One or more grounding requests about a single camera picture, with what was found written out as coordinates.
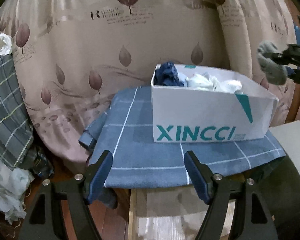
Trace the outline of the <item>grey-green ribbed sock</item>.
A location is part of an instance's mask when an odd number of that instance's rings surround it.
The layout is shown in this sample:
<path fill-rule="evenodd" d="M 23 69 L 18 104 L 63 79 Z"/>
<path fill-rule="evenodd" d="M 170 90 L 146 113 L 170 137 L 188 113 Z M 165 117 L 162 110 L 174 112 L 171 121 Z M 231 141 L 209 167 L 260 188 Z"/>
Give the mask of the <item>grey-green ribbed sock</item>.
<path fill-rule="evenodd" d="M 257 49 L 257 60 L 269 84 L 276 86 L 284 85 L 288 77 L 286 67 L 267 58 L 266 53 L 281 53 L 281 51 L 278 50 L 273 42 L 262 41 Z"/>

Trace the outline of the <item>dark navy underwear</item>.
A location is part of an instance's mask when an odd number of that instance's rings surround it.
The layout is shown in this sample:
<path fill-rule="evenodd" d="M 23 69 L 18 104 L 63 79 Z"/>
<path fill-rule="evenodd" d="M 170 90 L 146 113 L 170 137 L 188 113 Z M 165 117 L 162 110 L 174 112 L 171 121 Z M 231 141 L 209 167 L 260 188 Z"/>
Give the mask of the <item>dark navy underwear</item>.
<path fill-rule="evenodd" d="M 161 64 L 155 70 L 153 85 L 187 87 L 185 77 L 179 75 L 175 64 L 171 61 Z"/>

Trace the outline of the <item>white XINCCI shoe box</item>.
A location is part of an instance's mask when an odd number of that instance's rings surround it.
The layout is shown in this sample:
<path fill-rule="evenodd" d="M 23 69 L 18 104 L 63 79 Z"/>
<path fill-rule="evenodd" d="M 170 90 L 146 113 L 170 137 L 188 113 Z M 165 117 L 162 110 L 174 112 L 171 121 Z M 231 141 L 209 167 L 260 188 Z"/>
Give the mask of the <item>white XINCCI shoe box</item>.
<path fill-rule="evenodd" d="M 238 80 L 243 92 L 151 84 L 154 142 L 225 142 L 262 139 L 279 99 L 248 77 L 226 69 L 176 65 L 192 77 L 210 74 L 219 81 Z"/>

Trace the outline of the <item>white strappy underwear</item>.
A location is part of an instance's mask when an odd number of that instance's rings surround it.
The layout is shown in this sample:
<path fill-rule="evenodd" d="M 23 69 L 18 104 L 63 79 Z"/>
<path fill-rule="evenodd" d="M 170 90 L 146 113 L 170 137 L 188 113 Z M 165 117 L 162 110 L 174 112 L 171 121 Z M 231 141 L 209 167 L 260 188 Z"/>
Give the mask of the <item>white strappy underwear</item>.
<path fill-rule="evenodd" d="M 215 76 L 211 76 L 208 72 L 204 74 L 194 74 L 186 79 L 189 88 L 198 88 L 205 91 L 214 91 L 219 85 L 219 81 Z"/>

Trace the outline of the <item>grey plaid garment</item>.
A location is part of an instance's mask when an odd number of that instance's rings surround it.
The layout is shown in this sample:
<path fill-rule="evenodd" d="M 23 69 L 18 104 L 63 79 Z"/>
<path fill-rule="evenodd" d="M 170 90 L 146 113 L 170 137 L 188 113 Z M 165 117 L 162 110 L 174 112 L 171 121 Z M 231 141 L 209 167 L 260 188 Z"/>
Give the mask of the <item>grey plaid garment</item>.
<path fill-rule="evenodd" d="M 0 160 L 9 168 L 29 170 L 37 152 L 13 57 L 0 56 Z"/>

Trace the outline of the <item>grey bed mattress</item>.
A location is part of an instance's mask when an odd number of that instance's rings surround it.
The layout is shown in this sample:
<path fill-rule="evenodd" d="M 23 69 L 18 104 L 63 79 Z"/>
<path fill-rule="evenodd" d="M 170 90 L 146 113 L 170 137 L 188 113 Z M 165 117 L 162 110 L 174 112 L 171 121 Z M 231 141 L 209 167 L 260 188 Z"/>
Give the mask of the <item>grey bed mattress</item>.
<path fill-rule="evenodd" d="M 270 128 L 300 174 L 300 121 Z"/>

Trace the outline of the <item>beige leaf-print curtain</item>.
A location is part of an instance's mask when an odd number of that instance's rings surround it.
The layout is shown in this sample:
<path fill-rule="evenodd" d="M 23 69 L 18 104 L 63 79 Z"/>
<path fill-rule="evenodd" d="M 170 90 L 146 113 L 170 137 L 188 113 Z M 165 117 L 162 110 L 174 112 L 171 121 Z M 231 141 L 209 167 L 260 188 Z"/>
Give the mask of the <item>beige leaf-print curtain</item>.
<path fill-rule="evenodd" d="M 21 99 L 46 147 L 85 167 L 84 127 L 122 89 L 172 61 L 234 70 L 261 85 L 259 43 L 296 41 L 292 0 L 4 0 Z"/>

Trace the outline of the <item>blue checked cloth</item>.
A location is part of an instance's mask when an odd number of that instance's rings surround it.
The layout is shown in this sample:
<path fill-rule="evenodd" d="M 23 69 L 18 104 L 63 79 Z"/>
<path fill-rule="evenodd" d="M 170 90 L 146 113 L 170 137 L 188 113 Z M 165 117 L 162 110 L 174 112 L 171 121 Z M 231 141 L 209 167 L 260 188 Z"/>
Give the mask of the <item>blue checked cloth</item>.
<path fill-rule="evenodd" d="M 91 153 L 91 165 L 104 151 L 113 155 L 104 188 L 89 196 L 89 200 L 99 200 L 110 208 L 117 204 L 115 189 L 189 185 L 184 166 L 187 151 L 193 151 L 212 172 L 224 176 L 255 167 L 267 176 L 286 154 L 270 132 L 263 139 L 251 141 L 156 143 L 149 87 L 118 92 L 110 107 L 84 129 L 79 143 Z"/>

